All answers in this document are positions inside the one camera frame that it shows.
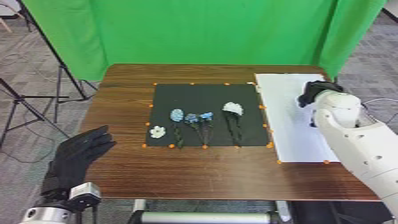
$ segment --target white paper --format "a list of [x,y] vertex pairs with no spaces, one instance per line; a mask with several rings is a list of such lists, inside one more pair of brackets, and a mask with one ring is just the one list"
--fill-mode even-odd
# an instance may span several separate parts
[[319,128],[312,127],[314,105],[299,107],[306,83],[321,74],[257,74],[278,157],[283,162],[340,161]]

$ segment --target black cloth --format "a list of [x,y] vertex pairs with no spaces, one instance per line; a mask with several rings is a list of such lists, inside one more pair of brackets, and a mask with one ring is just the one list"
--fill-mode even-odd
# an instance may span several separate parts
[[[243,146],[266,146],[269,144],[269,134],[264,128],[264,111],[260,110],[260,95],[257,87],[250,84],[239,85],[157,85],[152,126],[166,127],[166,136],[161,139],[152,138],[148,130],[147,144],[150,146],[168,146],[175,144],[175,131],[171,121],[173,109],[182,109],[189,113],[203,114],[214,112],[214,138],[211,146],[234,146],[234,138],[228,131],[228,123],[223,115],[223,107],[228,102],[235,102],[244,107],[244,116],[241,118],[243,127]],[[180,123],[186,146],[202,146],[202,140],[193,127]]]
[[49,164],[42,187],[44,195],[70,191],[84,183],[90,165],[116,145],[107,131],[109,126],[104,126],[61,143],[56,159]]
[[344,87],[333,82],[328,82],[328,81],[308,82],[305,94],[301,95],[298,99],[301,107],[306,107],[315,102],[315,97],[319,96],[321,92],[326,90],[346,92]]

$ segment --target cable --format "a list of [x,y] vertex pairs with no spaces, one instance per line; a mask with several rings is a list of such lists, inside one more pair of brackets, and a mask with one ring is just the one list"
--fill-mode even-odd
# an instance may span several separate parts
[[392,98],[378,98],[378,99],[374,99],[374,100],[369,100],[369,101],[365,102],[365,104],[367,104],[367,103],[374,103],[374,102],[378,102],[378,101],[394,101],[394,102],[398,102],[397,99],[392,99]]
[[[363,103],[367,109],[369,109],[367,104],[369,104],[369,103],[374,103],[374,102],[378,102],[378,101],[392,101],[392,102],[397,102],[397,103],[398,103],[398,100],[397,100],[397,99],[392,99],[392,98],[378,98],[378,99],[374,99],[374,100],[369,100],[369,101]],[[390,120],[385,122],[386,124],[392,123],[392,121],[395,120],[397,116],[398,116],[398,113],[395,113],[394,117],[392,117]]]
[[[36,46],[40,40],[42,40],[42,39],[38,38],[36,41],[35,41],[35,43],[33,43],[33,45],[31,45],[31,48]],[[35,72],[36,72],[36,74],[42,76],[42,78],[44,78],[49,82],[58,83],[58,78],[51,79],[51,78],[45,76],[45,74],[44,74],[42,70],[38,69],[38,67],[35,67],[35,66],[31,65],[31,63],[29,63],[29,58],[28,58],[28,56],[26,56],[22,53],[13,53],[13,54],[6,55],[6,56],[3,57],[3,61],[8,59],[8,57],[12,57],[12,56],[15,56],[15,55],[19,56],[17,60],[12,61],[12,62],[6,63],[6,64],[0,63],[0,66],[6,67],[6,66],[10,66],[10,65],[17,64],[19,60],[24,59],[24,62],[26,62],[26,64],[28,64],[29,68],[35,70]]]
[[0,89],[0,91],[6,93],[6,95],[8,95],[12,98],[15,98],[15,97],[12,96],[12,94],[6,92],[4,89]]
[[24,126],[26,126],[28,130],[31,131],[31,133],[33,133],[40,138],[45,138],[47,140],[52,141],[52,149],[51,149],[47,155],[45,155],[38,160],[35,160],[35,161],[26,161],[26,160],[22,160],[19,157],[15,157],[15,156],[12,155],[12,153],[8,153],[8,152],[3,150],[3,148],[0,148],[0,153],[6,154],[6,156],[12,157],[20,163],[35,164],[35,163],[40,163],[40,162],[47,159],[47,157],[52,155],[54,150],[56,150],[56,140],[54,140],[52,138],[45,137],[44,135],[40,135],[40,134],[36,133],[36,131],[29,128],[29,125],[28,125],[28,122],[29,122],[29,121],[28,121],[28,114],[29,114],[29,110],[28,110],[28,112],[26,112],[26,114],[24,114],[24,122],[26,122],[26,125],[24,125]]

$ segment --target wall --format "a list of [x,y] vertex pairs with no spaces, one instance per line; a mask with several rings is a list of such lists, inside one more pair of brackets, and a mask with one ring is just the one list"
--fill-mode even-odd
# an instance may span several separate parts
[[[19,4],[17,0],[0,0],[0,3],[6,3],[17,11],[22,10],[22,7],[20,7],[20,4]],[[8,7],[4,7],[0,5],[0,16],[13,16],[13,15],[15,15],[15,12],[10,10]]]
[[390,12],[395,14],[398,17],[398,0],[390,0],[385,8],[390,10]]

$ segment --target white robotic arm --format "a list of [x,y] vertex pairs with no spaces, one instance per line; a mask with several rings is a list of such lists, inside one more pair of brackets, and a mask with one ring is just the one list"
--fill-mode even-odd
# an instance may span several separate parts
[[354,95],[324,90],[315,104],[314,122],[342,164],[398,217],[398,136]]

